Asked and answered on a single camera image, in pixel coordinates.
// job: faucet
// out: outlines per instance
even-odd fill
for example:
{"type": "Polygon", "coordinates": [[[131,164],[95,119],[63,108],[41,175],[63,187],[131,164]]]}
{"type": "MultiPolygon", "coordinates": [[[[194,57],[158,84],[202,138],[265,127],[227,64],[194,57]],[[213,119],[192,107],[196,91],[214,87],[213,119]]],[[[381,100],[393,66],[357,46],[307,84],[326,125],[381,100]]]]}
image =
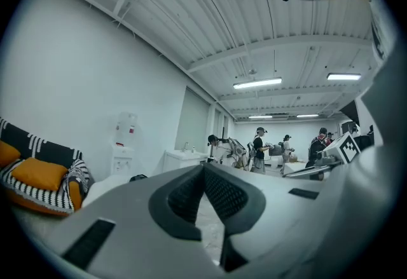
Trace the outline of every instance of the faucet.
{"type": "Polygon", "coordinates": [[[185,153],[185,152],[187,151],[186,146],[189,145],[189,144],[190,144],[189,142],[185,142],[184,149],[183,149],[183,153],[185,153]]]}

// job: ceiling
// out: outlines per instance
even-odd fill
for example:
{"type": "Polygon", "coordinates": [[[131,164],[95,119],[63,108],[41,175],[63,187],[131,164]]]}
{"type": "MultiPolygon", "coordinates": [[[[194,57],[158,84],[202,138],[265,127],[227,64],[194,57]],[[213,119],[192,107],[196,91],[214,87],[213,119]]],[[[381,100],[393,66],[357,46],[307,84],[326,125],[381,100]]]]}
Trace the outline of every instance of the ceiling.
{"type": "Polygon", "coordinates": [[[377,63],[362,0],[86,0],[154,46],[233,117],[335,117],[369,85],[377,63]],[[330,82],[330,72],[362,74],[330,82]],[[282,77],[281,85],[233,84],[282,77]]]}

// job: fluorescent light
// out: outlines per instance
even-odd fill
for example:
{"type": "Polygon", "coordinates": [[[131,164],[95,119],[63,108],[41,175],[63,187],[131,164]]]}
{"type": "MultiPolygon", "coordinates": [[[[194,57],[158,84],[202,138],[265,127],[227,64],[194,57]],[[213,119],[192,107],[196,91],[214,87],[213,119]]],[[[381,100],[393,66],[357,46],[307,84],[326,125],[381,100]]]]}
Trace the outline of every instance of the fluorescent light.
{"type": "Polygon", "coordinates": [[[351,73],[330,73],[327,77],[328,80],[359,80],[360,78],[360,74],[351,73]]]}
{"type": "Polygon", "coordinates": [[[318,114],[297,115],[297,118],[317,118],[318,114]]]}
{"type": "Polygon", "coordinates": [[[271,115],[264,115],[264,116],[249,116],[249,119],[271,119],[273,116],[271,115]]]}
{"type": "Polygon", "coordinates": [[[282,78],[273,78],[268,80],[257,80],[257,81],[250,81],[248,83],[238,83],[233,85],[235,89],[243,89],[243,88],[250,88],[250,87],[258,87],[258,86],[268,86],[268,85],[276,85],[282,82],[282,78]]]}

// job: black slot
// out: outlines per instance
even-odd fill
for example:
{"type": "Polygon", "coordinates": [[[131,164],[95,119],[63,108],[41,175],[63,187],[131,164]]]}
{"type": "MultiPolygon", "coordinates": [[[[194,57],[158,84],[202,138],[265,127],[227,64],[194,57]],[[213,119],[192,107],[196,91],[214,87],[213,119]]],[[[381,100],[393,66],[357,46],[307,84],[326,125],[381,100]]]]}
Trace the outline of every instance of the black slot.
{"type": "Polygon", "coordinates": [[[318,197],[318,192],[302,190],[302,189],[292,189],[289,193],[300,196],[306,199],[313,199],[315,200],[318,197]]]}
{"type": "Polygon", "coordinates": [[[62,256],[73,265],[86,269],[115,224],[98,219],[62,256]]]}

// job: black and white blanket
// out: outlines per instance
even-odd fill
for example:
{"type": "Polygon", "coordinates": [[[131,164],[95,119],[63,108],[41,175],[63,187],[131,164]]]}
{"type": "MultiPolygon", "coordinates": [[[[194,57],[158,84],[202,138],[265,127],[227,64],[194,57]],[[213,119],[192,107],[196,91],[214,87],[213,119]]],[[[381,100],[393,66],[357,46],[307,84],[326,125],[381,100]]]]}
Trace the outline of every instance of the black and white blanket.
{"type": "Polygon", "coordinates": [[[75,210],[69,195],[69,183],[72,181],[79,183],[79,190],[82,198],[86,196],[90,176],[85,162],[83,160],[74,161],[71,168],[68,169],[68,172],[62,179],[58,191],[51,191],[29,186],[11,175],[12,171],[23,161],[24,160],[21,159],[16,160],[0,170],[0,183],[4,187],[12,189],[23,198],[38,205],[50,210],[72,214],[75,210]]]}

